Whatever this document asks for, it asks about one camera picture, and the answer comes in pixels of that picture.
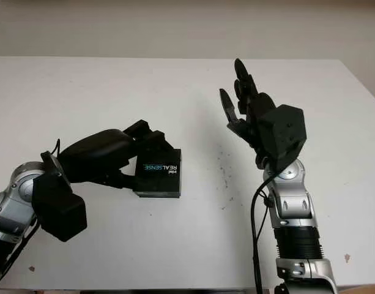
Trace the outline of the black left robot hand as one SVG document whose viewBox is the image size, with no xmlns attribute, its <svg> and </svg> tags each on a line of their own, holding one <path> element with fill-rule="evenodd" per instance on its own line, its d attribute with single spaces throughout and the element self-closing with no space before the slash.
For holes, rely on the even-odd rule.
<svg viewBox="0 0 375 294">
<path fill-rule="evenodd" d="M 174 148 L 159 130 L 139 120 L 125 130 L 107 129 L 67 147 L 58 161 L 70 183 L 91 182 L 119 189 L 135 189 L 142 181 L 121 168 L 138 155 L 153 155 Z"/>
</svg>

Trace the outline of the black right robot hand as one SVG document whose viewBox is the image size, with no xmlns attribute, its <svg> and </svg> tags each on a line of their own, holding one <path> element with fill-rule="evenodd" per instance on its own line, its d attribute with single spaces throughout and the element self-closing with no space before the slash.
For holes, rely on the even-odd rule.
<svg viewBox="0 0 375 294">
<path fill-rule="evenodd" d="M 220 89 L 221 105 L 228 120 L 227 128 L 254 149 L 256 165 L 263 170 L 268 161 L 268 155 L 259 133 L 258 119 L 275 109 L 275 104 L 269 95 L 258 92 L 252 75 L 248 73 L 239 58 L 234 61 L 234 69 L 237 76 L 234 82 L 234 90 L 238 98 L 237 107 L 240 114 L 245 115 L 246 118 L 242 119 L 236 116 L 231 98 L 224 89 Z"/>
</svg>

